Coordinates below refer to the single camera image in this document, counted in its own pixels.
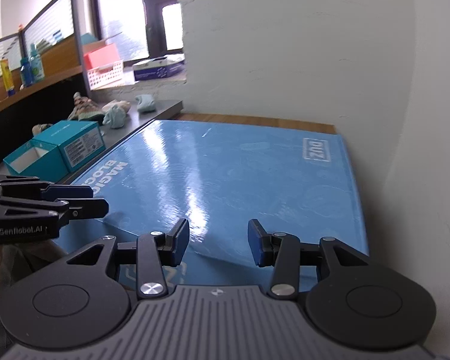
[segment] open teal box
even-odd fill
[[[61,120],[34,140],[57,146],[69,172],[76,171],[105,150],[97,122]]]
[[[68,174],[60,149],[53,144],[31,139],[3,159],[10,174],[37,176],[56,182]]]

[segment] wooden shelf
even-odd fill
[[[50,85],[53,85],[59,81],[65,80],[69,77],[75,76],[77,74],[81,74],[83,71],[81,66],[75,66],[70,69],[66,69],[64,71],[61,71],[60,73],[52,74],[51,76],[46,76],[42,81],[28,87],[24,88],[21,91],[18,91],[12,96],[7,97],[6,99],[3,99],[0,101],[0,111],[3,111],[5,108],[11,106],[12,104],[15,104],[19,102],[20,100],[24,99],[27,96],[32,95],[33,93],[36,93],[43,88],[46,88]]]

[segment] gray pants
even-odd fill
[[[65,252],[52,241],[4,246],[0,266],[0,300],[6,288],[63,256]],[[0,356],[10,345],[11,341],[0,323]]]

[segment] dark window frame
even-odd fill
[[[182,53],[183,48],[167,50],[165,36],[165,26],[162,16],[162,9],[170,4],[175,4],[178,0],[142,0],[145,4],[146,38],[149,58],[164,56],[165,54]],[[102,27],[100,23],[99,0],[90,0],[91,17],[95,35],[98,39],[103,39]],[[129,66],[138,60],[124,61],[125,66]]]

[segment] white plastic basket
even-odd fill
[[[123,61],[116,61],[113,64],[97,67],[87,71],[90,89],[113,83],[123,78]]]

